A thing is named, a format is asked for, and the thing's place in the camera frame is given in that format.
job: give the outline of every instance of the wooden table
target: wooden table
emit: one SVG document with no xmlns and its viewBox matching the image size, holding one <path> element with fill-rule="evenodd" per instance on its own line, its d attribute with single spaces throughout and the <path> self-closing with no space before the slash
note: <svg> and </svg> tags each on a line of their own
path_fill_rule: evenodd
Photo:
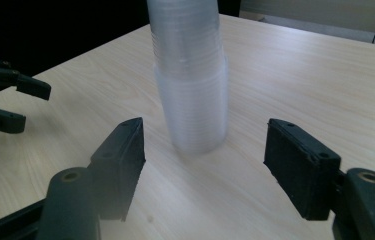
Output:
<svg viewBox="0 0 375 240">
<path fill-rule="evenodd" d="M 0 133 L 0 218 L 143 117 L 147 162 L 127 221 L 102 222 L 103 239 L 332 239 L 333 216 L 303 220 L 263 164 L 267 122 L 299 125 L 342 156 L 343 171 L 375 170 L 375 45 L 228 16 L 221 34 L 229 130 L 202 156 L 171 145 L 149 26 L 36 76 L 52 85 L 48 102 L 0 93 L 0 108 L 27 116 L 24 133 Z"/>
</svg>

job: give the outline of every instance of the light wood grain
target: light wood grain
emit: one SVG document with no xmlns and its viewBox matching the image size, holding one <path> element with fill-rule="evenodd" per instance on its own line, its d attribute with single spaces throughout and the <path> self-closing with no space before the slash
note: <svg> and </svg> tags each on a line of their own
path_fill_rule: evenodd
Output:
<svg viewBox="0 0 375 240">
<path fill-rule="evenodd" d="M 229 130 L 202 156 L 171 145 L 145 26 L 37 78 L 50 101 L 8 89 L 0 108 L 27 116 L 0 133 L 0 218 L 42 199 L 58 171 L 87 166 L 122 121 L 143 117 L 147 162 L 125 223 L 103 239 L 332 239 L 300 218 L 263 164 L 269 118 L 296 123 L 343 157 L 375 170 L 375 45 L 221 16 L 229 60 Z"/>
</svg>

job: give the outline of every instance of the floor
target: floor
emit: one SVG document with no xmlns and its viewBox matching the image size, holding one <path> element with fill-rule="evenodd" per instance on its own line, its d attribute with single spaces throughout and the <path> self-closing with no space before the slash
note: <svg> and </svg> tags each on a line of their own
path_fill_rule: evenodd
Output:
<svg viewBox="0 0 375 240">
<path fill-rule="evenodd" d="M 372 42 L 374 38 L 374 32 L 375 32 L 375 30 L 374 32 L 365 32 L 365 31 L 359 31 L 359 30 L 353 30 L 353 29 L 347 29 L 347 28 L 340 28 L 340 27 L 327 26 L 327 25 L 310 23 L 310 22 L 286 19 L 286 18 L 275 17 L 275 16 L 248 14 L 245 12 L 241 13 L 240 17 L 251 19 L 251 20 L 256 20 L 260 22 L 265 22 L 268 24 L 291 27 L 291 28 L 296 28 L 300 30 L 321 33 L 321 34 L 326 34 L 330 36 L 342 37 L 342 38 L 357 40 L 361 42 L 368 42 L 368 43 Z"/>
</svg>

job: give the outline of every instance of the white wall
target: white wall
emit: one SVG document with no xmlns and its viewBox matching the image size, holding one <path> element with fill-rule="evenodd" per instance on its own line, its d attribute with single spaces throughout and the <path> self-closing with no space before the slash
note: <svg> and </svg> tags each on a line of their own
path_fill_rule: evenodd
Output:
<svg viewBox="0 0 375 240">
<path fill-rule="evenodd" d="M 375 32 L 375 0 L 242 0 L 240 10 Z"/>
</svg>

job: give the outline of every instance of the stack of plastic cups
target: stack of plastic cups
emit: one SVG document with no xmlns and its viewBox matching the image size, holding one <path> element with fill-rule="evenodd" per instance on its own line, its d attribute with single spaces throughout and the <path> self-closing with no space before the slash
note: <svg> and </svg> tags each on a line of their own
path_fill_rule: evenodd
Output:
<svg viewBox="0 0 375 240">
<path fill-rule="evenodd" d="M 198 154 L 227 132 L 228 67 L 217 0 L 148 0 L 155 79 L 173 145 Z"/>
</svg>

